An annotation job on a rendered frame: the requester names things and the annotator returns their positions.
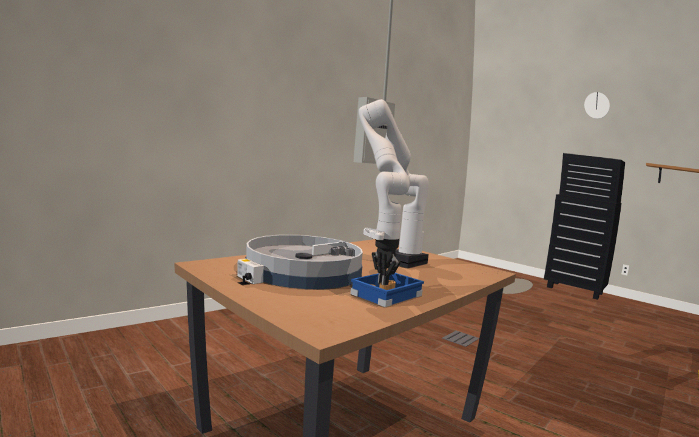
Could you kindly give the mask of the blue crate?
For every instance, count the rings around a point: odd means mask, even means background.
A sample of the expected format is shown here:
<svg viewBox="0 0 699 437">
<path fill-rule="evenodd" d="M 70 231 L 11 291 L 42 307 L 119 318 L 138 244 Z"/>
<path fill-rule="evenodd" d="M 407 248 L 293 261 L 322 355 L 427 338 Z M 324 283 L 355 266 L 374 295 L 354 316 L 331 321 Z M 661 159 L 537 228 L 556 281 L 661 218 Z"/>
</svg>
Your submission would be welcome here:
<svg viewBox="0 0 699 437">
<path fill-rule="evenodd" d="M 379 284 L 377 284 L 378 274 L 351 279 L 353 287 L 351 288 L 350 295 L 376 302 L 383 307 L 422 296 L 423 280 L 394 273 L 393 276 L 389 277 L 389 280 L 396 281 L 396 288 L 393 288 L 393 290 L 383 290 L 379 288 Z"/>
</svg>

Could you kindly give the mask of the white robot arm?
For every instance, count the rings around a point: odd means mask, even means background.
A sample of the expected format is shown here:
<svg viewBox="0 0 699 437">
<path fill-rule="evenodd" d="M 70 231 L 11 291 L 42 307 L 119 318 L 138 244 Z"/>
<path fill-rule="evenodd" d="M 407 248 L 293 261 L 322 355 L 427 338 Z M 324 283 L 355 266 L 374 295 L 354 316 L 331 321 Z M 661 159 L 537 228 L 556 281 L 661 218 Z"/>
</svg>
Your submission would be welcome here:
<svg viewBox="0 0 699 437">
<path fill-rule="evenodd" d="M 360 120 L 371 143 L 377 168 L 376 190 L 379 199 L 377 229 L 365 228 L 363 234 L 375 240 L 398 240 L 399 252 L 421 254 L 424 243 L 424 212 L 429 191 L 426 176 L 413 175 L 406 171 L 411 154 L 400 135 L 396 121 L 385 100 L 367 103 L 359 110 Z M 373 128 L 387 124 L 386 137 L 378 135 Z M 396 151 L 394 151 L 396 150 Z M 403 169 L 404 168 L 404 169 Z M 408 176 L 407 176 L 408 175 Z M 400 225 L 399 203 L 391 202 L 388 194 L 414 196 L 415 201 L 404 205 L 402 226 Z"/>
</svg>

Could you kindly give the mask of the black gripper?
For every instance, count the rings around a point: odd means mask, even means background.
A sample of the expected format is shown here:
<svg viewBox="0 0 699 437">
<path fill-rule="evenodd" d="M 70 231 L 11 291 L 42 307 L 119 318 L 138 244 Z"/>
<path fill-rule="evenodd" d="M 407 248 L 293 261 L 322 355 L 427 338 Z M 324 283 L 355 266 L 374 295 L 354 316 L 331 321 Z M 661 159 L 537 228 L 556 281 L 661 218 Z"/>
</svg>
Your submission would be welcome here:
<svg viewBox="0 0 699 437">
<path fill-rule="evenodd" d="M 381 285 L 388 285 L 389 277 L 392 274 L 396 273 L 396 270 L 399 268 L 400 265 L 400 260 L 396 259 L 396 249 L 399 248 L 399 239 L 376 240 L 375 245 L 377 247 L 377 251 L 372 252 L 371 255 L 373 258 L 374 268 L 375 270 L 377 270 L 377 272 L 379 272 L 378 284 L 381 283 Z"/>
</svg>

